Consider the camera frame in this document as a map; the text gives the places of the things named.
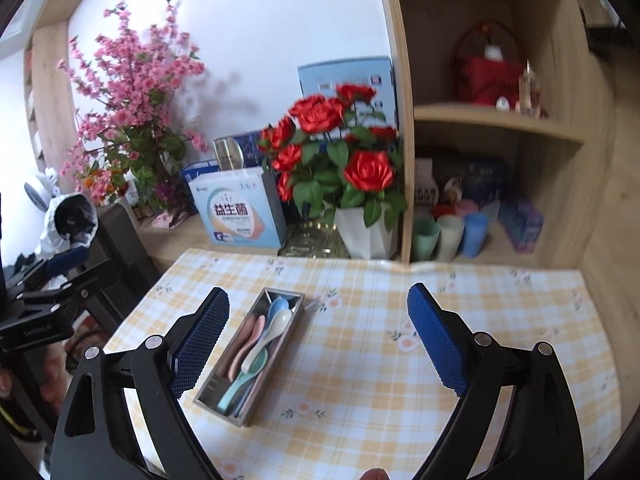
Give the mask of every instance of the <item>white fan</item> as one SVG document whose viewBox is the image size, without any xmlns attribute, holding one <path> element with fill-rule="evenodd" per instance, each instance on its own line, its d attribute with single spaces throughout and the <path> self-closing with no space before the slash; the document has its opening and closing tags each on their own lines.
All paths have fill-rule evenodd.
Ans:
<svg viewBox="0 0 640 480">
<path fill-rule="evenodd" d="M 53 168 L 47 168 L 44 173 L 28 176 L 24 190 L 33 205 L 46 213 L 51 199 L 62 194 L 58 187 L 58 172 Z"/>
</svg>

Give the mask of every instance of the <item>blue textured gripper pad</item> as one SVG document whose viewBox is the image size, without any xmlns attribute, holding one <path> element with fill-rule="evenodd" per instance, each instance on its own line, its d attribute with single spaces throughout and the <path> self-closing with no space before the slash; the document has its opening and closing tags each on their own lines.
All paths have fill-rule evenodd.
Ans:
<svg viewBox="0 0 640 480">
<path fill-rule="evenodd" d="M 463 396 L 468 387 L 465 359 L 438 313 L 440 307 L 425 296 L 418 285 L 409 289 L 406 307 L 442 384 L 457 396 Z"/>
<path fill-rule="evenodd" d="M 174 353 L 171 390 L 176 399 L 180 399 L 184 392 L 191 390 L 198 382 L 228 319 L 229 298 L 219 288 Z"/>
</svg>

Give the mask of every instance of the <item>pink cup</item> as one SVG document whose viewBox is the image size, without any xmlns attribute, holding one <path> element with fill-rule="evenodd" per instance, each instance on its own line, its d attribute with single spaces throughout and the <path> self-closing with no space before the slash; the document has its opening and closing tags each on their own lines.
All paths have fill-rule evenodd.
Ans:
<svg viewBox="0 0 640 480">
<path fill-rule="evenodd" d="M 459 218 L 464 218 L 466 215 L 478 212 L 478 204 L 468 198 L 463 198 L 456 202 L 455 208 L 456 216 Z"/>
</svg>

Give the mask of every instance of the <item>red rose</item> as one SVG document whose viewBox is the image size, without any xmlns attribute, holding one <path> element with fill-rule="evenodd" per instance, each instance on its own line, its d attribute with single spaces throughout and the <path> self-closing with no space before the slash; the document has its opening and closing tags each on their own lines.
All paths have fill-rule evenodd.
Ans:
<svg viewBox="0 0 640 480">
<path fill-rule="evenodd" d="M 258 149 L 263 153 L 268 153 L 271 149 L 271 137 L 273 137 L 273 126 L 267 126 L 260 132 L 260 141 L 258 142 Z"/>
<path fill-rule="evenodd" d="M 392 128 L 391 126 L 386 126 L 384 128 L 376 128 L 375 126 L 370 126 L 369 130 L 380 140 L 396 140 L 396 137 L 398 136 L 398 132 L 396 132 L 396 129 Z"/>
<path fill-rule="evenodd" d="M 358 150 L 344 168 L 344 177 L 362 191 L 379 192 L 394 182 L 394 172 L 385 152 Z"/>
<path fill-rule="evenodd" d="M 299 144 L 290 144 L 280 153 L 273 161 L 273 169 L 284 173 L 291 171 L 302 160 L 302 146 Z"/>
<path fill-rule="evenodd" d="M 325 101 L 326 98 L 320 94 L 311 95 L 304 99 L 299 99 L 289 109 L 289 115 L 291 115 L 292 117 L 298 117 L 301 113 L 308 111 L 309 108 L 313 108 L 317 104 L 324 103 Z"/>
<path fill-rule="evenodd" d="M 296 125 L 291 120 L 291 117 L 286 116 L 278 122 L 278 126 L 275 127 L 271 133 L 271 146 L 274 150 L 279 150 L 284 147 L 293 133 L 296 131 Z"/>
<path fill-rule="evenodd" d="M 293 200 L 293 186 L 289 185 L 289 173 L 283 173 L 278 180 L 278 196 L 283 202 Z"/>
<path fill-rule="evenodd" d="M 298 114 L 300 129 L 306 134 L 324 134 L 342 124 L 344 104 L 331 98 L 318 101 Z"/>
<path fill-rule="evenodd" d="M 366 85 L 338 85 L 335 87 L 338 97 L 349 104 L 356 101 L 369 103 L 376 95 L 376 89 Z"/>
</svg>

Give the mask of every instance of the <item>white cup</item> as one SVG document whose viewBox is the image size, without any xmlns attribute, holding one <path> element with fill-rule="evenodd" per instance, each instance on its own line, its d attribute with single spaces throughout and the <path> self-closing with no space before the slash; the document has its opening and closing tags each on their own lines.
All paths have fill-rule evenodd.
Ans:
<svg viewBox="0 0 640 480">
<path fill-rule="evenodd" d="M 458 252 L 462 233 L 465 231 L 465 222 L 457 216 L 444 215 L 438 218 L 438 227 L 440 241 L 436 249 L 436 261 L 450 262 Z"/>
</svg>

